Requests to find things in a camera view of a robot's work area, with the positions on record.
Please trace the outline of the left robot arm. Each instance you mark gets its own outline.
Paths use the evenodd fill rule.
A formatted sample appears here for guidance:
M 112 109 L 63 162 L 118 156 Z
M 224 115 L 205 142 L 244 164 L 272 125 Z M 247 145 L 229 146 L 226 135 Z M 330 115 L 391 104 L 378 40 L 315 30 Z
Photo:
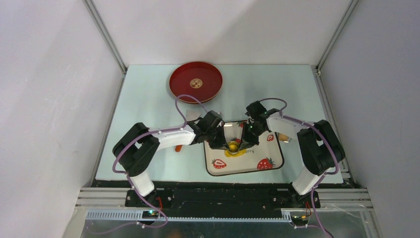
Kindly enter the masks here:
M 151 130 L 142 122 L 134 124 L 114 145 L 116 165 L 123 167 L 122 173 L 137 190 L 137 199 L 144 206 L 152 206 L 157 199 L 155 186 L 146 172 L 152 158 L 159 150 L 177 145 L 194 145 L 206 142 L 211 149 L 228 150 L 224 135 L 224 124 L 220 114 L 207 112 L 203 117 L 188 120 L 175 127 Z

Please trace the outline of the strawberry print tray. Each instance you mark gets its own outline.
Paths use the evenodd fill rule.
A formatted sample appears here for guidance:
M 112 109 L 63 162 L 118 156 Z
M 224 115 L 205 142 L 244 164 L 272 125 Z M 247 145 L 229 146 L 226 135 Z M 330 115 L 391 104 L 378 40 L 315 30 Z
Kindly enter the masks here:
M 283 153 L 275 132 L 259 136 L 259 145 L 231 155 L 225 150 L 215 150 L 204 142 L 206 170 L 212 176 L 275 170 L 284 165 Z

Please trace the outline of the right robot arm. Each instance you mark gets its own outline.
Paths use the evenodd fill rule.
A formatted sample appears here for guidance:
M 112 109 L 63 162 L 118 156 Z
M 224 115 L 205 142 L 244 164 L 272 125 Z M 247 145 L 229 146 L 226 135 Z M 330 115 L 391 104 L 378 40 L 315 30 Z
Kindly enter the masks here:
M 339 162 L 345 151 L 331 124 L 322 119 L 307 122 L 287 116 L 283 110 L 266 109 L 260 101 L 246 107 L 248 122 L 243 126 L 239 150 L 259 144 L 259 136 L 266 131 L 284 134 L 297 140 L 304 167 L 292 182 L 294 190 L 288 193 L 288 201 L 294 207 L 303 206 L 310 191 L 314 190 L 326 175 L 339 172 Z

